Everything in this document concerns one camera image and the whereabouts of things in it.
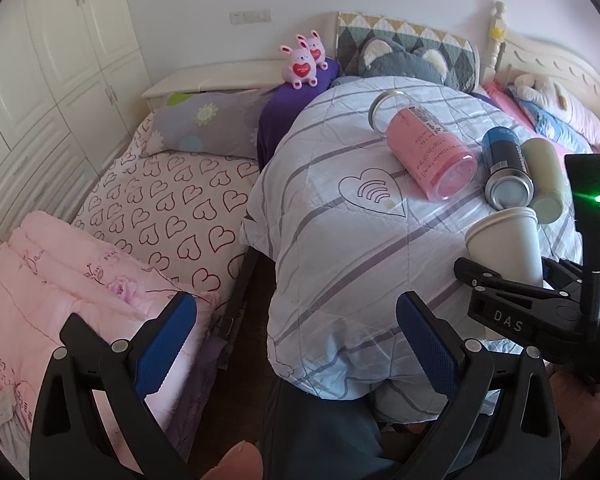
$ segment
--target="white duvet with stripes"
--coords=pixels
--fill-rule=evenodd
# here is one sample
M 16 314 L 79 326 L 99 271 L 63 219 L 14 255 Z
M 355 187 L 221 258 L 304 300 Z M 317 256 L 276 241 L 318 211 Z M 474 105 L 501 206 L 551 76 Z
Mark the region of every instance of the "white duvet with stripes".
M 529 137 L 485 102 L 420 80 L 338 86 L 316 98 L 280 142 L 253 187 L 241 237 L 276 262 L 267 329 L 276 373 L 325 399 L 371 393 L 378 417 L 419 422 L 435 418 L 446 398 L 432 390 L 398 328 L 396 299 L 415 290 L 460 337 L 484 340 L 484 327 L 466 314 L 470 288 L 456 280 L 453 264 L 468 256 L 464 232 L 493 209 L 481 165 L 448 202 L 425 199 L 367 122 L 373 99 L 389 88 L 421 102 L 476 153 L 493 126 Z M 374 192 L 375 182 L 384 189 Z M 571 204 L 539 228 L 539 240 L 543 256 L 581 260 Z M 508 340 L 487 345 L 520 350 Z

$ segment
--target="white wardrobe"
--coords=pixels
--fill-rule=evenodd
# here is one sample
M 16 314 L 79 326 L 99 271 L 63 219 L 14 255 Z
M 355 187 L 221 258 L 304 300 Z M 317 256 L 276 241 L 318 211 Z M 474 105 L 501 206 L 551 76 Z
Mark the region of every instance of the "white wardrobe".
M 149 86 L 126 0 L 0 3 L 0 240 L 32 210 L 73 219 Z

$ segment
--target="blue gripper pad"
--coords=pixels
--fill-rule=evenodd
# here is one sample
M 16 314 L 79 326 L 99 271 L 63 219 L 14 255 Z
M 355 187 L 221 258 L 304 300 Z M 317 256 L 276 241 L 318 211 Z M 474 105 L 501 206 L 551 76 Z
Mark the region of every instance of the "blue gripper pad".
M 138 359 L 134 388 L 141 399 L 160 389 L 196 323 L 196 300 L 187 294 Z
M 395 317 L 433 389 L 453 400 L 459 388 L 458 362 L 406 292 L 398 298 Z

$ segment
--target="person's hand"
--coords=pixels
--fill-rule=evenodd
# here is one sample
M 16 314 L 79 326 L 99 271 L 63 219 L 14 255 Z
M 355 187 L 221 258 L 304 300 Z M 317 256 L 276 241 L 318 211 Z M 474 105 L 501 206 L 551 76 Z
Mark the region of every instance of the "person's hand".
M 262 457 L 249 442 L 236 444 L 202 480 L 262 480 Z
M 600 395 L 593 396 L 573 374 L 556 372 L 551 377 L 558 416 L 571 437 L 562 467 L 565 478 L 582 463 L 600 439 Z

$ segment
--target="beige bottle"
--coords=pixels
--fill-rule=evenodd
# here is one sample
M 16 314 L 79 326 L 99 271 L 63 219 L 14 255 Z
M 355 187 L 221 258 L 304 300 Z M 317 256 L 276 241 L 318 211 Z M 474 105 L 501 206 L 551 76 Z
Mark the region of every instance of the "beige bottle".
M 564 212 L 564 179 L 560 159 L 546 139 L 534 138 L 522 144 L 534 196 L 529 207 L 536 212 L 539 224 L 551 224 Z

